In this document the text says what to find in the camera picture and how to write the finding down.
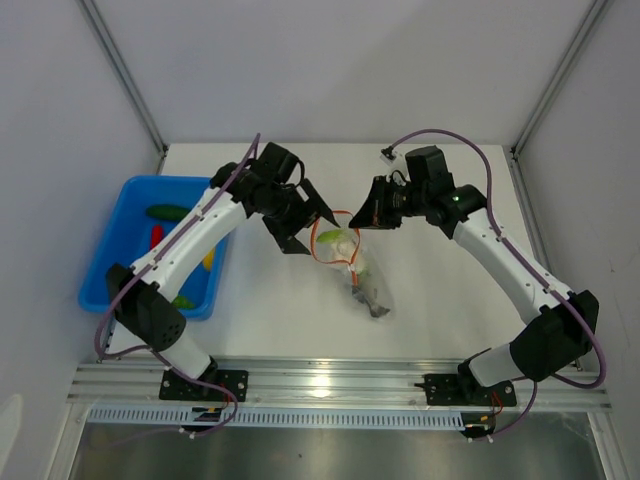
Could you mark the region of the clear zip top bag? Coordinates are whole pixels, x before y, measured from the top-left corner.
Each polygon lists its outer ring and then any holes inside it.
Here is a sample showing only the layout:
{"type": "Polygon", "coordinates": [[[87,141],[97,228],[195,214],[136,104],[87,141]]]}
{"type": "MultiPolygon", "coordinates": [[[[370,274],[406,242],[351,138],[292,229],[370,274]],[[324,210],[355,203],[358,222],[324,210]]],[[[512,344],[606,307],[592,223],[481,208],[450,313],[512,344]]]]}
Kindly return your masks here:
{"type": "Polygon", "coordinates": [[[349,227],[354,217],[350,211],[332,213],[334,223],[320,217],[311,226],[312,258],[335,272],[334,278],[373,321],[389,320],[395,302],[377,256],[365,243],[363,233],[349,227]]]}

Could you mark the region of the white green cauliflower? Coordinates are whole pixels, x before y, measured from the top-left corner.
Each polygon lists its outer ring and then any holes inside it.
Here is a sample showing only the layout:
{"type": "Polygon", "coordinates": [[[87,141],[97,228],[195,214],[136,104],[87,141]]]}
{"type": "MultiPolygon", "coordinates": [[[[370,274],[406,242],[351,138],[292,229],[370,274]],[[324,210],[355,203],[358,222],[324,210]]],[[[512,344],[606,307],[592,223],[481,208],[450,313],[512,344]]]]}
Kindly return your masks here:
{"type": "Polygon", "coordinates": [[[357,232],[349,229],[326,230],[314,238],[314,259],[349,275],[353,284],[370,273],[370,261],[357,232]]]}

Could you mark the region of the yellow mango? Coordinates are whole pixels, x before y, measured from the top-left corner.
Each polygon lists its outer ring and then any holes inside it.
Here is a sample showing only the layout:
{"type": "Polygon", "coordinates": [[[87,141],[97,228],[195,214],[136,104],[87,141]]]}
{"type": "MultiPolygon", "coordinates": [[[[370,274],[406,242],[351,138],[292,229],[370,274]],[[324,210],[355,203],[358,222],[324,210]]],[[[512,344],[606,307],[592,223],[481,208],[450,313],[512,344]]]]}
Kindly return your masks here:
{"type": "Polygon", "coordinates": [[[215,251],[216,251],[215,248],[211,249],[202,260],[203,268],[208,272],[212,270],[214,259],[215,259],[215,251]]]}

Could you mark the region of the green lettuce piece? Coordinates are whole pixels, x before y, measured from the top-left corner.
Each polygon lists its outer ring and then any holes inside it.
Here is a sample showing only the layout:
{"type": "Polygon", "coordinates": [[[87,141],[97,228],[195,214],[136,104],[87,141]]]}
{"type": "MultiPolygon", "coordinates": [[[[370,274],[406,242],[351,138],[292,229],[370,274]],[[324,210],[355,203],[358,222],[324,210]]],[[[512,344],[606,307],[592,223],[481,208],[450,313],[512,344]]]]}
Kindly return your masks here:
{"type": "Polygon", "coordinates": [[[171,304],[181,310],[193,310],[196,308],[195,304],[183,295],[178,295],[171,304]]]}

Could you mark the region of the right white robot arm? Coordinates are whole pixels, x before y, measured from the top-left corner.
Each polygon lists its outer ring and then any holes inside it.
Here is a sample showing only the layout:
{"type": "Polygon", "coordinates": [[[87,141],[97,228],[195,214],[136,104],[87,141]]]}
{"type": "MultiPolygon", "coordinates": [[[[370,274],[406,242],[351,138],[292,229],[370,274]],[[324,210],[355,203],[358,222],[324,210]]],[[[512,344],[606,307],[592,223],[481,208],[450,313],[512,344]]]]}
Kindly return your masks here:
{"type": "Polygon", "coordinates": [[[479,403],[504,381],[540,382],[589,353],[599,312],[595,296],[575,292],[510,239],[473,185],[458,186],[436,146],[406,155],[383,149],[386,175],[374,178],[353,229],[392,230],[422,217],[466,250],[510,299],[525,327],[511,342],[480,352],[458,367],[456,389],[479,403]]]}

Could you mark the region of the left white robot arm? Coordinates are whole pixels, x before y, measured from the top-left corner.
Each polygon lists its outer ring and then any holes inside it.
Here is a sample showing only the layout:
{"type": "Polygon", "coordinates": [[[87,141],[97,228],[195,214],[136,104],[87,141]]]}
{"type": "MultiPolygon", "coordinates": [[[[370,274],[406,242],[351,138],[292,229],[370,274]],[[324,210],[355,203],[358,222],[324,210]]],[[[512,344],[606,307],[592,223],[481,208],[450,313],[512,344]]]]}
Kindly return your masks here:
{"type": "Polygon", "coordinates": [[[115,319],[139,338],[176,374],[197,400],[216,390],[214,359],[186,331],[186,319],[174,306],[179,290],[205,255],[252,215],[262,218],[284,254],[308,254],[298,233],[333,211],[306,177],[303,162],[273,142],[251,143],[242,160],[222,166],[195,206],[154,248],[125,267],[113,264],[106,274],[110,304],[106,320],[115,319]]]}

